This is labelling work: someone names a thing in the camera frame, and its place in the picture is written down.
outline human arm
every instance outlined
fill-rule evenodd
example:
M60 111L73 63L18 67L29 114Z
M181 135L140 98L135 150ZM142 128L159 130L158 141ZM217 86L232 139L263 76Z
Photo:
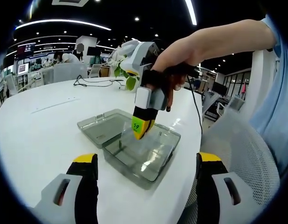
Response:
M205 28L171 44L157 58L152 69L202 61L232 53L272 48L276 43L270 28L261 21L243 20L229 25Z

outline small green object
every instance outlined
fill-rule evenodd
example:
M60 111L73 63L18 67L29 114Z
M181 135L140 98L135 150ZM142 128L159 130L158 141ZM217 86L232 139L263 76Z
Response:
M117 67L117 68L115 69L115 71L114 71L114 75L115 75L115 77L120 76L120 70L121 70L120 67Z
M127 74L127 72L125 72L123 69L121 69L121 71L122 71L122 74L124 75L125 78L128 78L128 77L129 77L129 75Z
M144 124L144 121L142 119L139 119L135 116L133 116L132 123L131 123L131 128L136 132L136 133L141 133L142 126Z
M134 89L134 86L135 86L135 78L131 78L129 77L127 80L126 80L126 87L128 90L133 90Z

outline mesh chair back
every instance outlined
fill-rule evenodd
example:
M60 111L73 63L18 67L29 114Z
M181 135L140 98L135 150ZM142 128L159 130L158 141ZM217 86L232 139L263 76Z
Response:
M239 111L244 103L245 101L243 99L234 96L232 97L226 108L231 108L235 111Z
M267 205L280 177L273 156L261 136L232 109L203 134L201 151L216 154L253 190L259 205Z
M8 86L10 95L13 96L13 95L17 94L18 91L17 91L17 88L16 88L12 74L7 75L5 77L5 80L7 82L7 86Z
M206 111L219 98L218 93L214 93L213 96L211 96L209 92L205 92L204 95L205 95L205 99L203 102L202 115L205 115Z
M86 64L83 63L62 63L54 66L54 83L75 80L78 75L88 77Z
M101 64L93 64L91 71L90 71L90 74L89 74L89 77L91 77L91 78L92 77L99 77L100 68L101 68Z

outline clear plastic container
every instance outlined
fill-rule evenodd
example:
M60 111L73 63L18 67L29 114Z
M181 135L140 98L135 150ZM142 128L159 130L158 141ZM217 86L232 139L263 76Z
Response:
M154 124L141 140L136 140L131 118L131 114L116 109L77 125L104 150L107 162L138 186L149 189L171 158L181 136Z

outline white round table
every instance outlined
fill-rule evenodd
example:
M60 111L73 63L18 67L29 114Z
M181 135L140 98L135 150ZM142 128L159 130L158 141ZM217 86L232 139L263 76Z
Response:
M201 143L192 93L176 91L171 112L158 112L156 123L171 127L181 139L159 183L143 190L109 165L102 149L77 127L77 122L115 108L132 114L135 94L119 90L118 83L105 88L73 83L33 88L8 98L0 108L1 164L19 199L36 206L41 190L65 174L76 157L97 153L100 224L176 224L190 194ZM195 97L202 114L201 96Z

